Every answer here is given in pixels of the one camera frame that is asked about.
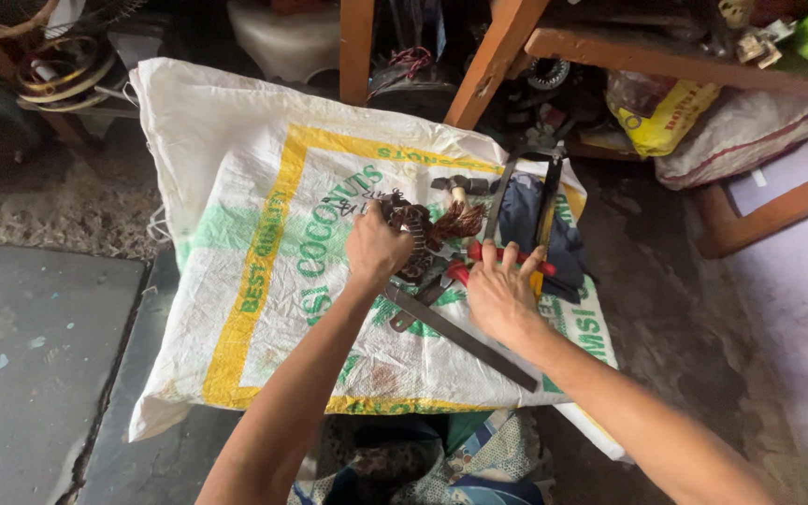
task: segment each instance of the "pliers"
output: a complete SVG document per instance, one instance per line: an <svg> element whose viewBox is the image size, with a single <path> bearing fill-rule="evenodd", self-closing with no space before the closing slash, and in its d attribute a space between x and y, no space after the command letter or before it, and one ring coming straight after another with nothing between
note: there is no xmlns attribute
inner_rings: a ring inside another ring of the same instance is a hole
<svg viewBox="0 0 808 505"><path fill-rule="evenodd" d="M498 261L504 258L504 249L501 247L497 247L498 249ZM455 249L454 247L450 247L449 245L442 245L442 249L439 252L435 253L438 256L448 259L448 268L444 270L442 275L441 285L443 288L447 288L451 286L451 283L454 281L461 281L461 283L466 286L469 282L469 269L462 260L457 259L455 256L457 255L464 255L466 258L471 260L482 260L482 244L478 241L473 241L472 244L469 245L466 249ZM516 262L518 264L522 264L529 258L529 255L520 252L516 256ZM544 275L554 275L556 269L554 265L542 261L540 265L538 265L538 271L543 273Z"/></svg>

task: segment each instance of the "hammer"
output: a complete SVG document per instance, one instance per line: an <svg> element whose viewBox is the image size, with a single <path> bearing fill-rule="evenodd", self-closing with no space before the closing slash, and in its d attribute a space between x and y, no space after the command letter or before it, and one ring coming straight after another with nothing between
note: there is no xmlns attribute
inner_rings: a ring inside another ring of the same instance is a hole
<svg viewBox="0 0 808 505"><path fill-rule="evenodd" d="M488 179L467 179L462 175L454 177L439 177L432 181L432 189L450 189L455 201L463 202L467 206L466 195L487 195Z"/></svg>

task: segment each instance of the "hand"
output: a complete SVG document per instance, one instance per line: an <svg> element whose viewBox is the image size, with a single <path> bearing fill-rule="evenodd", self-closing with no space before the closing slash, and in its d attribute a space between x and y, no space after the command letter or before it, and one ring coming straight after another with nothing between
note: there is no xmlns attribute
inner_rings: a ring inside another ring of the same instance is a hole
<svg viewBox="0 0 808 505"><path fill-rule="evenodd" d="M385 222L379 201L370 201L366 214L353 217L353 228L345 241L351 280L382 289L407 262L413 244L410 234L393 230Z"/></svg>
<svg viewBox="0 0 808 505"><path fill-rule="evenodd" d="M483 260L472 267L467 286L473 324L517 353L518 340L524 334L520 329L523 323L540 319L529 277L544 260L544 247L536 248L520 270L516 270L518 254L519 245L510 242L498 265L495 241L486 240L482 244Z"/></svg>

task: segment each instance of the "hammer head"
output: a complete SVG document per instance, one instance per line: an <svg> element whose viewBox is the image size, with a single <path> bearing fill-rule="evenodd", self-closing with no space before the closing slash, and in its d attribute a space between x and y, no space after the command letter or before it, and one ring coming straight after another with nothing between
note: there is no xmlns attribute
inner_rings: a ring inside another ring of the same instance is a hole
<svg viewBox="0 0 808 505"><path fill-rule="evenodd" d="M463 188L468 195L487 195L488 179L467 179L462 175L454 177L439 177L432 181L432 189L454 189Z"/></svg>

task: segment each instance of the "yellow plastic bag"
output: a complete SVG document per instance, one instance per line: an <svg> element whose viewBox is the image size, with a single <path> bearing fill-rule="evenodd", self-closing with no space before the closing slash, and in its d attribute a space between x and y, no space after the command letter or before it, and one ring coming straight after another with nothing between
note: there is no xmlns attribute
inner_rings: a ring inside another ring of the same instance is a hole
<svg viewBox="0 0 808 505"><path fill-rule="evenodd" d="M607 106L638 154L665 156L675 149L721 89L722 86L673 77L611 71Z"/></svg>

